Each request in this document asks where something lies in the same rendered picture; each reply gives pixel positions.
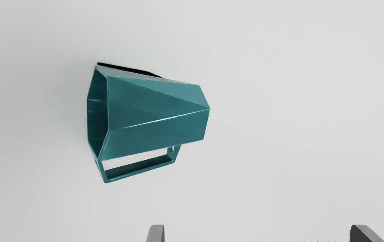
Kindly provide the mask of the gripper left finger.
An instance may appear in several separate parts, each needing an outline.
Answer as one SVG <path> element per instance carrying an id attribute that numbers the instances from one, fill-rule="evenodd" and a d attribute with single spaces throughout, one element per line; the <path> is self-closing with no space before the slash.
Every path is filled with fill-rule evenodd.
<path id="1" fill-rule="evenodd" d="M 165 242 L 165 227 L 163 224 L 151 225 L 146 242 Z"/>

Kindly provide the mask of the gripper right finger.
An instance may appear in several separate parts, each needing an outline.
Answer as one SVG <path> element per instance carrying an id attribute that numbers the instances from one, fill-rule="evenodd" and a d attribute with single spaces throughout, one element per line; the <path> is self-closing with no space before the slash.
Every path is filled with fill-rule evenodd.
<path id="1" fill-rule="evenodd" d="M 350 242 L 384 242 L 370 227 L 363 224 L 352 225 Z"/>

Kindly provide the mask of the teal faceted mug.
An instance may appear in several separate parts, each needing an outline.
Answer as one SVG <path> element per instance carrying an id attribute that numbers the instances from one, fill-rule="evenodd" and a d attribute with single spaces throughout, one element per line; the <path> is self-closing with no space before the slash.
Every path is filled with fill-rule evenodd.
<path id="1" fill-rule="evenodd" d="M 204 139 L 209 112 L 198 85 L 98 63 L 86 130 L 104 183 L 173 164 L 183 144 Z"/>

